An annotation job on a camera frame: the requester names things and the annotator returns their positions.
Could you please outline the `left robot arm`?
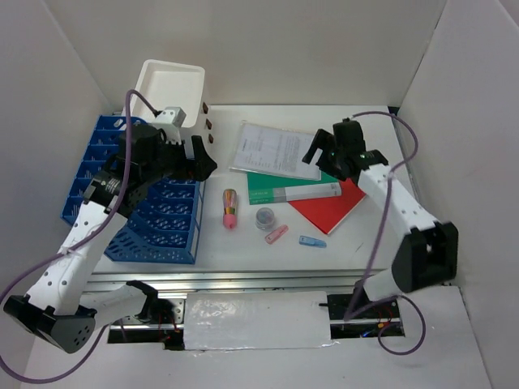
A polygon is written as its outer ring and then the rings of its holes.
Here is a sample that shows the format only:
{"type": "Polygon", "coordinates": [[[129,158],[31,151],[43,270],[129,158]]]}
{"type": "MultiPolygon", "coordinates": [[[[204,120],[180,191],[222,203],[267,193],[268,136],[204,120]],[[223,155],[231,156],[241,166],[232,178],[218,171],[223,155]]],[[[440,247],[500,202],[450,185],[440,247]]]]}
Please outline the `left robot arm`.
{"type": "Polygon", "coordinates": [[[79,351],[99,327],[126,316],[150,323],[159,314],[158,292],[131,280],[99,297],[84,297],[90,275],[150,186],[166,177],[203,182],[217,168],[202,136],[175,143],[149,124],[127,128],[84,192],[71,231],[41,278],[23,295],[11,295],[4,312],[21,327],[66,353],[79,351]]]}

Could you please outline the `red file folder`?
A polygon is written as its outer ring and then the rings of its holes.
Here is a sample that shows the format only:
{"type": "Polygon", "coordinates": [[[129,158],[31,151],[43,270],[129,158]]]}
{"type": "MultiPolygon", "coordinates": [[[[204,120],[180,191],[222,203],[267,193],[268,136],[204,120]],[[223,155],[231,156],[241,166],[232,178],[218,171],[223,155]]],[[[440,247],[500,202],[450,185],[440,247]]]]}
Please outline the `red file folder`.
{"type": "Polygon", "coordinates": [[[327,235],[365,198],[365,194],[350,179],[337,183],[341,188],[339,196],[290,201],[293,208],[327,235]]]}

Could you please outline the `green clip file folder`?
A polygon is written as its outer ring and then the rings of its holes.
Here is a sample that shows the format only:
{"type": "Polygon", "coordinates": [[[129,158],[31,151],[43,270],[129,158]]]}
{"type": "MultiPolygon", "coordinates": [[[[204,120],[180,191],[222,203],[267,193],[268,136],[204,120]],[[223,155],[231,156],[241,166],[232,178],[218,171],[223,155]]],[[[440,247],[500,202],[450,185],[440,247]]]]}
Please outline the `green clip file folder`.
{"type": "Polygon", "coordinates": [[[247,173],[247,189],[250,205],[322,199],[342,194],[339,181],[325,173],[321,174],[319,181],[247,173]]]}

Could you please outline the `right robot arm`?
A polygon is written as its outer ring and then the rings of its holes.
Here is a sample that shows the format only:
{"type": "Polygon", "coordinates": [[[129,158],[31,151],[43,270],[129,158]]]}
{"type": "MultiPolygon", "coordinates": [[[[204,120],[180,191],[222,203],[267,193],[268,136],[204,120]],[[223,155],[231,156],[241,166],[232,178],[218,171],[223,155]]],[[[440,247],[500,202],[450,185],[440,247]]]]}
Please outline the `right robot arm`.
{"type": "Polygon", "coordinates": [[[306,164],[344,182],[351,180],[382,211],[375,244],[390,224],[400,238],[389,268],[375,275],[366,269],[354,286],[345,312],[350,319],[368,318],[390,297],[412,293],[457,275],[459,232],[451,222],[440,222],[398,181],[396,167],[378,150],[368,150],[362,127],[345,119],[332,131],[317,130],[307,153],[306,164]]]}

